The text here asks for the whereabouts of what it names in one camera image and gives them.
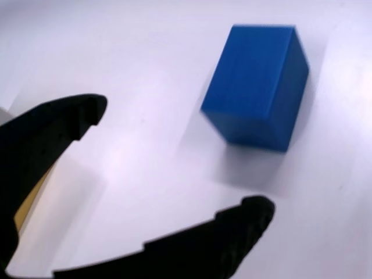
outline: white table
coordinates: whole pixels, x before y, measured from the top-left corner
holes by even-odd
[[[275,218],[234,278],[372,276],[372,2],[2,1],[0,106],[96,92],[8,272],[50,276],[264,194]],[[295,24],[311,66],[285,155],[226,146],[199,113],[234,23]]]

